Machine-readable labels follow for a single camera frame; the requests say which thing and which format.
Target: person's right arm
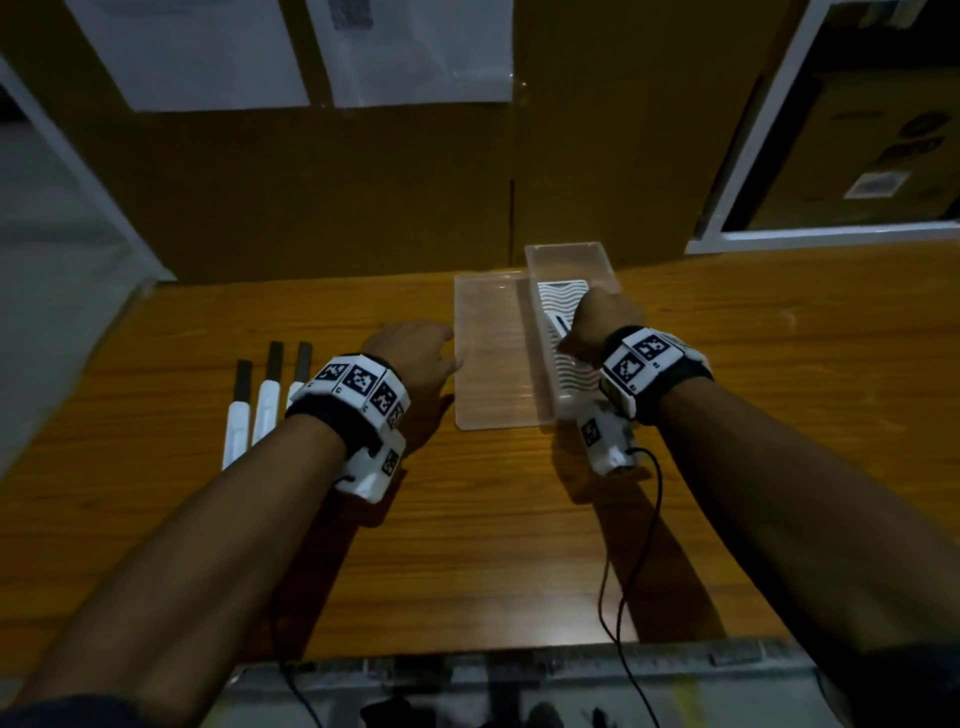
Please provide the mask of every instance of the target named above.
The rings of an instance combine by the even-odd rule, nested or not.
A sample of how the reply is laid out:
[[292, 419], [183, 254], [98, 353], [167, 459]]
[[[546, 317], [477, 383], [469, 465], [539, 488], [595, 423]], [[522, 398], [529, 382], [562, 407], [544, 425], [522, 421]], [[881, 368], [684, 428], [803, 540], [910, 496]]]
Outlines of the person's right arm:
[[[598, 366], [608, 335], [642, 323], [594, 289], [561, 348]], [[667, 392], [655, 419], [710, 523], [828, 674], [960, 639], [960, 548], [893, 492], [705, 377]]]

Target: wooden table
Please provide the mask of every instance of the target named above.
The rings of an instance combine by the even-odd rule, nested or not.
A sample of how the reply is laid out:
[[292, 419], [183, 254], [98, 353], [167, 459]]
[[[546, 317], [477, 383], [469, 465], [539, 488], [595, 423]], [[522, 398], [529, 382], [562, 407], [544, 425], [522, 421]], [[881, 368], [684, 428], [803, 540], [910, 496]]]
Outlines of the wooden table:
[[[954, 244], [697, 257], [619, 278], [652, 324], [706, 352], [734, 392], [960, 535]], [[312, 341], [320, 364], [386, 323], [452, 323], [452, 280], [159, 287], [107, 338], [0, 488], [0, 672], [34, 665], [124, 553], [217, 473], [238, 357], [255, 362], [259, 380], [271, 339], [288, 352]], [[389, 509], [343, 498], [324, 508], [279, 593], [284, 634], [306, 657], [605, 639], [605, 556], [618, 574], [636, 557], [651, 481], [598, 487], [564, 428], [461, 432], [453, 420], [447, 412], [405, 461]], [[667, 482], [665, 527], [631, 603], [639, 636], [785, 634], [656, 432], [640, 439]], [[262, 625], [246, 657], [269, 657]]]

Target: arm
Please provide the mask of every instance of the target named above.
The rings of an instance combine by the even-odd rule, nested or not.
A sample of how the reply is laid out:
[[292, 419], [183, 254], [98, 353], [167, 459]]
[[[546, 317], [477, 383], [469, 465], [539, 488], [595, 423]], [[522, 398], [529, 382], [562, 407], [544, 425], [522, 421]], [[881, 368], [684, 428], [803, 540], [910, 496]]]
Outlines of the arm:
[[[414, 405], [457, 368], [450, 327], [400, 324], [363, 352], [386, 359]], [[320, 509], [347, 453], [333, 428], [282, 422], [137, 546], [69, 621], [15, 705], [101, 693], [161, 726], [198, 722]]]
[[[562, 349], [599, 366], [606, 337], [633, 324], [625, 298], [590, 291]], [[960, 637], [960, 548], [887, 488], [705, 377], [655, 418], [710, 523], [827, 671]]]

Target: brown cardboard panel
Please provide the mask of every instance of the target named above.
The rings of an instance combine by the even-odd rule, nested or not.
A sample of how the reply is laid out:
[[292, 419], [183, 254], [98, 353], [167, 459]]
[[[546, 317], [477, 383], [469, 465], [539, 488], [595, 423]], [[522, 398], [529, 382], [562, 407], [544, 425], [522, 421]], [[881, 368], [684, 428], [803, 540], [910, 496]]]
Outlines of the brown cardboard panel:
[[0, 53], [184, 282], [507, 264], [509, 105], [334, 109], [282, 7], [310, 108], [133, 113], [60, 0], [5, 3]]
[[682, 255], [790, 5], [519, 0], [514, 262], [576, 240], [618, 266]]
[[[819, 96], [751, 230], [940, 219], [960, 196], [960, 69], [818, 74]], [[944, 123], [902, 133], [927, 113]], [[909, 173], [893, 196], [844, 199], [864, 173]]]

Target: wire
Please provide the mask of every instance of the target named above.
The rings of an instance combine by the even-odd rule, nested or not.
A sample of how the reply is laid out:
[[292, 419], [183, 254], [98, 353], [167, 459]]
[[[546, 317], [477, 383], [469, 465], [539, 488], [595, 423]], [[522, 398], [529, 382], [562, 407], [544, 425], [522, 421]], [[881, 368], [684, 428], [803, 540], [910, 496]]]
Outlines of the wire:
[[303, 696], [303, 693], [300, 692], [300, 688], [297, 687], [297, 682], [294, 680], [295, 674], [294, 670], [296, 669], [293, 665], [287, 665], [283, 659], [280, 657], [279, 650], [279, 639], [277, 638], [277, 628], [276, 628], [276, 600], [273, 600], [270, 609], [270, 641], [273, 644], [274, 648], [274, 659], [276, 660], [276, 666], [280, 669], [280, 674], [283, 675], [284, 681], [286, 681], [287, 687], [290, 689], [290, 692], [294, 694], [294, 697], [300, 702], [300, 704], [306, 708], [306, 712], [310, 714], [310, 718], [313, 720], [313, 724], [317, 728], [324, 728], [324, 725], [320, 722], [320, 717], [317, 715], [317, 712], [313, 709], [313, 706], [310, 705], [310, 701]]
[[623, 611], [627, 606], [627, 598], [633, 592], [636, 580], [640, 575], [640, 570], [643, 568], [643, 564], [647, 560], [647, 554], [650, 553], [650, 537], [653, 535], [654, 526], [657, 524], [657, 521], [660, 520], [660, 507], [663, 505], [663, 471], [660, 469], [660, 463], [657, 460], [657, 456], [647, 448], [630, 448], [627, 450], [628, 455], [636, 454], [638, 452], [641, 452], [649, 457], [650, 460], [653, 461], [654, 469], [657, 471], [657, 502], [654, 504], [654, 515], [650, 519], [650, 525], [647, 526], [647, 535], [643, 540], [643, 547], [640, 549], [640, 555], [636, 558], [636, 563], [630, 571], [630, 576], [627, 577], [627, 581], [623, 585], [623, 596], [620, 597], [620, 604], [616, 609], [615, 633], [611, 631], [610, 627], [607, 626], [607, 621], [603, 619], [603, 595], [604, 591], [607, 589], [607, 577], [610, 573], [609, 555], [603, 568], [603, 581], [600, 582], [600, 596], [597, 599], [597, 616], [600, 618], [600, 624], [603, 626], [604, 632], [607, 633], [607, 636], [611, 639], [611, 642], [616, 645], [616, 654], [620, 657], [620, 663], [623, 665], [623, 669], [626, 670], [627, 677], [630, 678], [631, 684], [634, 686], [634, 688], [636, 688], [636, 691], [640, 693], [640, 697], [643, 699], [643, 705], [646, 706], [647, 713], [650, 714], [650, 719], [654, 721], [656, 728], [660, 728], [660, 721], [657, 720], [657, 714], [654, 713], [653, 706], [650, 705], [650, 701], [647, 699], [646, 693], [636, 681], [634, 674], [630, 670], [630, 665], [627, 663], [627, 658], [623, 654], [623, 642], [620, 640], [620, 627], [623, 623]]

